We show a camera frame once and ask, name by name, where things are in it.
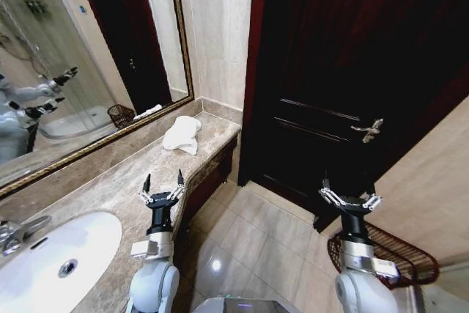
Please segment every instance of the tile floor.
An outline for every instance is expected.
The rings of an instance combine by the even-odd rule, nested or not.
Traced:
[[[342,312],[328,239],[312,221],[255,183],[221,185],[177,238],[181,279],[173,312],[192,312],[217,295],[271,298],[301,313]]]

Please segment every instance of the wooden door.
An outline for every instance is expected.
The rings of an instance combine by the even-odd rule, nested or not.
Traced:
[[[253,0],[240,183],[324,229],[337,217],[317,193],[326,172],[360,196],[468,95],[468,24],[467,0]],[[376,119],[364,144],[352,126]]]
[[[138,114],[171,102],[148,0],[89,0]]]

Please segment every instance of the wall mirror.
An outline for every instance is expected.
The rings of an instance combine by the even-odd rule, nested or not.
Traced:
[[[193,100],[180,0],[0,0],[0,193]]]

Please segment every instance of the sink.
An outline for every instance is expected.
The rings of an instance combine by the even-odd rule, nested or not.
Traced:
[[[104,274],[122,227],[95,212],[57,227],[0,269],[0,312],[70,312]]]

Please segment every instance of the door lever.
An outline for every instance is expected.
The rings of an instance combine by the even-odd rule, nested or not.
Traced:
[[[369,143],[372,139],[374,139],[374,135],[380,133],[380,126],[383,124],[384,119],[378,119],[373,122],[373,125],[370,128],[357,128],[355,126],[350,126],[352,130],[355,131],[366,131],[366,135],[363,137],[363,143]]]

